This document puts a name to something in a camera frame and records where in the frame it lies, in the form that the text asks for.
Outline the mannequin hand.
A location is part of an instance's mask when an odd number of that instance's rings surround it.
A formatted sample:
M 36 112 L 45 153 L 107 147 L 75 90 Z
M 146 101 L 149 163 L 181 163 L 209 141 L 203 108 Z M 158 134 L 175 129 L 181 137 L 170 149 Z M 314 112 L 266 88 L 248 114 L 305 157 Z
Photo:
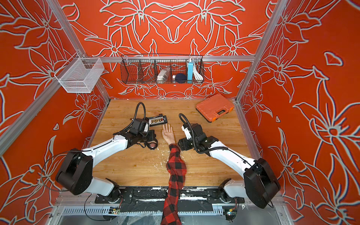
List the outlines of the mannequin hand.
M 162 125 L 162 137 L 168 145 L 176 144 L 173 128 L 168 123 Z

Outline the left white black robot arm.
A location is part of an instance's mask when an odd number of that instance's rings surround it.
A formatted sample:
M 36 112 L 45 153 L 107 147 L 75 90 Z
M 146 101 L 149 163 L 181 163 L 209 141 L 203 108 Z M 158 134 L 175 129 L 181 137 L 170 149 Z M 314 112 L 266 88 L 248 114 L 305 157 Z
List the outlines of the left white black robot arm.
M 129 125 L 101 144 L 60 153 L 64 158 L 55 180 L 63 186 L 64 192 L 68 191 L 73 195 L 91 193 L 114 197 L 120 193 L 118 184 L 110 179 L 94 177 L 93 169 L 103 160 L 133 145 L 150 150 L 158 146 L 155 131 L 150 129 L 149 118 L 146 116 L 138 118 L 135 115 Z

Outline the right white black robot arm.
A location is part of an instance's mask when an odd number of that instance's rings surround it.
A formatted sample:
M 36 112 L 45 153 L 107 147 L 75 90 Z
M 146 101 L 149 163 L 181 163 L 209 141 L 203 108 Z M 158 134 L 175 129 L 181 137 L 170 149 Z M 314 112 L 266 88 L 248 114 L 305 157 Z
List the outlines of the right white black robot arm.
M 206 154 L 223 162 L 243 178 L 243 182 L 227 179 L 219 186 L 225 197 L 248 198 L 261 209 L 273 207 L 272 199 L 280 191 L 281 185 L 265 159 L 246 157 L 225 146 L 217 138 L 207 136 L 200 124 L 191 124 L 184 114 L 180 113 L 179 118 L 186 136 L 178 141 L 182 151 L 193 149 L 198 154 Z

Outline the red plaid sleeved forearm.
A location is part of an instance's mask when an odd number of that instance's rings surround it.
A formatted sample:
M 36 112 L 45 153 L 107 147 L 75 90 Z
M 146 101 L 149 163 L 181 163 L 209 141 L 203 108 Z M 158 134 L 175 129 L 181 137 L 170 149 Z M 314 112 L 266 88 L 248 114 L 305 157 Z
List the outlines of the red plaid sleeved forearm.
M 170 144 L 169 160 L 166 164 L 170 174 L 167 197 L 164 201 L 161 225 L 181 225 L 178 215 L 178 202 L 185 184 L 187 168 L 181 159 L 181 149 L 177 144 Z

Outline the black wrist watch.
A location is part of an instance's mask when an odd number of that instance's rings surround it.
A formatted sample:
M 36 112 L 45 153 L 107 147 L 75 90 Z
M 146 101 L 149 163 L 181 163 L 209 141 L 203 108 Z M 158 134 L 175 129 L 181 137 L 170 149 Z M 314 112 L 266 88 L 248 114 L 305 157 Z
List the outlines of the black wrist watch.
M 139 143 L 142 148 L 149 148 L 150 150 L 155 150 L 158 147 L 158 142 L 151 141 L 151 142 L 141 142 Z

